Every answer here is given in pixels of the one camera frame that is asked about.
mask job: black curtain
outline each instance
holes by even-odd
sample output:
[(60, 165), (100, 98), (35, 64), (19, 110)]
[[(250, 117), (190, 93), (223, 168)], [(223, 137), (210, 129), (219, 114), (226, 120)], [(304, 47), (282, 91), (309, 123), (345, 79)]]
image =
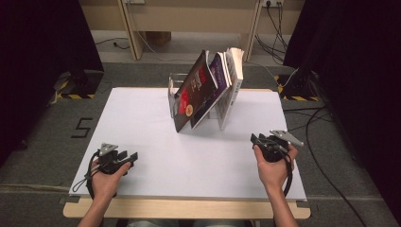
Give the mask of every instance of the black curtain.
[(344, 138), (401, 224), (400, 12), (398, 0), (306, 0), (284, 65), (319, 74)]
[(0, 2), (3, 107), (0, 165), (27, 137), (52, 97), (59, 76), (103, 71), (78, 0)]

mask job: red book cover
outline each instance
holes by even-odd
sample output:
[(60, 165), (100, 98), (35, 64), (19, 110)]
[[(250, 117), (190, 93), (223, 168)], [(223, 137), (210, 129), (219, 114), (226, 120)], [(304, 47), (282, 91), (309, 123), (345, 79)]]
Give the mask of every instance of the red book cover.
[(209, 51), (202, 50), (195, 64), (175, 94), (174, 124), (179, 132), (218, 88), (210, 72)]

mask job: book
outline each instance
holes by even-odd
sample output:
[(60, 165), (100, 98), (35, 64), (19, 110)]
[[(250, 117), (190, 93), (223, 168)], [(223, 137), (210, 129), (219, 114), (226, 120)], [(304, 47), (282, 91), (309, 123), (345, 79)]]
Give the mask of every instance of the book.
[(209, 65), (212, 76), (215, 78), (218, 88), (210, 97), (209, 100), (194, 114), (191, 118), (191, 128), (195, 129), (203, 118), (206, 117), (213, 109), (213, 107), (218, 103), (220, 98), (224, 93), (230, 88), (230, 77), (227, 69), (227, 62), (225, 58), (225, 53), (216, 53), (212, 62)]
[(243, 80), (242, 56), (244, 51), (239, 48), (228, 48), (226, 53), (227, 68), (230, 74), (231, 87), (218, 101), (216, 111), (218, 115), (218, 125), (223, 131), (227, 126), (227, 119), (233, 109), (236, 97)]
[(174, 125), (179, 132), (218, 88), (208, 65), (209, 51), (202, 50), (174, 95)]

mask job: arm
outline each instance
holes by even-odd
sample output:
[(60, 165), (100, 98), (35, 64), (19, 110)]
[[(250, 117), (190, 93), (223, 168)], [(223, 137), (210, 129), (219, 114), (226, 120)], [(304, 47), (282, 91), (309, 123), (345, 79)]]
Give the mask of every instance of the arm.
[[(277, 226), (298, 226), (294, 216), (289, 209), (286, 197), (283, 192), (283, 184), (287, 178), (286, 163), (281, 160), (277, 163), (268, 163), (263, 157), (259, 146), (253, 146), (254, 155), (257, 161), (260, 181), (265, 186), (269, 196), (271, 208)], [(298, 150), (289, 145), (289, 157), (294, 160)]]
[(117, 191), (121, 177), (130, 169), (131, 163), (125, 163), (113, 175), (97, 172), (92, 179), (94, 189), (94, 201), (80, 221), (79, 227), (98, 227), (103, 220), (104, 214), (112, 201), (113, 195)]

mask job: white tabletop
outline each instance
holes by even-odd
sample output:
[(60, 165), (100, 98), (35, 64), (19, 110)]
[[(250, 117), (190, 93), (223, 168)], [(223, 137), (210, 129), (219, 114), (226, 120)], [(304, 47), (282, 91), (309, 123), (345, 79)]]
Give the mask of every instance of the white tabletop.
[[(216, 119), (203, 119), (176, 133), (167, 88), (114, 88), (72, 185), (83, 179), (102, 143), (138, 152), (121, 179), (118, 196), (206, 200), (265, 200), (250, 141), (251, 133), (286, 130), (277, 93), (240, 90), (225, 131)], [(306, 200), (295, 164), (289, 200)], [(83, 185), (70, 195), (88, 195)]]

